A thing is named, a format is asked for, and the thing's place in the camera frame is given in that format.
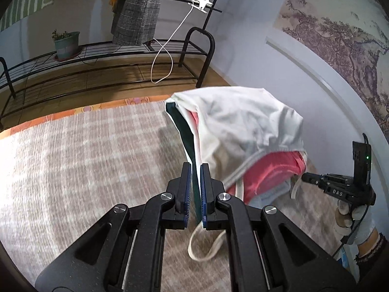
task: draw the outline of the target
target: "plaid garment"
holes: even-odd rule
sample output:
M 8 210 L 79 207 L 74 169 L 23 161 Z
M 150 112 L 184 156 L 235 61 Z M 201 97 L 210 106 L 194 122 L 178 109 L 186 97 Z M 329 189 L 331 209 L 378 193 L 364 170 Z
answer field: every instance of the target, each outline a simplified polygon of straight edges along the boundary
M 119 0 L 111 28 L 114 35 L 113 43 L 121 46 L 139 46 L 152 40 L 161 1 Z

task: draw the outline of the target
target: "white glove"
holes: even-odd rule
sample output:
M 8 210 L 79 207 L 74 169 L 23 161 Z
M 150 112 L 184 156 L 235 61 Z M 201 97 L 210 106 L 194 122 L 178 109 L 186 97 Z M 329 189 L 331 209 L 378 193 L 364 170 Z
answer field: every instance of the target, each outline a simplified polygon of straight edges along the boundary
M 351 233 L 351 225 L 353 224 L 353 220 L 355 223 L 362 218 L 364 212 L 366 210 L 366 205 L 359 206 L 355 208 L 353 212 L 350 214 L 350 205 L 346 202 L 338 200 L 338 208 L 335 212 L 335 231 L 339 235 L 347 236 Z M 363 221 L 359 225 L 359 228 L 356 230 L 357 234 L 355 236 L 354 243 L 360 245 L 364 243 L 371 235 L 375 228 L 374 219 L 371 216 L 370 210 L 367 211 Z

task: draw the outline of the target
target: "bed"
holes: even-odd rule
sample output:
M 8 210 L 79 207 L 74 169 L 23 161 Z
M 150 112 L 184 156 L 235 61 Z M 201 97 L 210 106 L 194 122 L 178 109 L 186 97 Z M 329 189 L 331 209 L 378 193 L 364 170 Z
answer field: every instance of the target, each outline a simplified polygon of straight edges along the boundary
M 0 240 L 29 282 L 115 204 L 143 204 L 180 175 L 186 157 L 165 98 L 83 107 L 1 134 Z M 327 252 L 336 249 L 335 204 L 318 188 L 302 183 L 296 200 L 274 204 Z M 192 205 L 188 229 L 167 231 L 161 291 L 230 291 L 226 245 L 209 262 L 188 256 L 195 226 Z M 199 238 L 195 252 L 205 254 L 217 234 Z

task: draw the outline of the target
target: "potted plant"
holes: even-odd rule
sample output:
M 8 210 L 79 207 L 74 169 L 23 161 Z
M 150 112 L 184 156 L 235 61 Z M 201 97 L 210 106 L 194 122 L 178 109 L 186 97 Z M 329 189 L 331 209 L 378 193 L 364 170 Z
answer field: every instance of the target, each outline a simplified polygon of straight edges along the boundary
M 57 51 L 58 59 L 67 59 L 79 52 L 78 36 L 80 32 L 64 32 L 57 33 L 57 30 L 53 32 L 51 38 L 54 40 L 55 50 Z

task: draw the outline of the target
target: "flower pot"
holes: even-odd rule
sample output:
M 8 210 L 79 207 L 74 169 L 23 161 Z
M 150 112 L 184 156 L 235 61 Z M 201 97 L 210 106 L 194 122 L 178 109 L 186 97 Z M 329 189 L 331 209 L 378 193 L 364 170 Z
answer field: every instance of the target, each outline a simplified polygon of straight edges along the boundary
M 55 50 L 58 59 L 66 59 L 74 56 L 78 50 L 78 36 L 80 32 L 71 32 L 70 36 L 61 40 L 55 40 Z

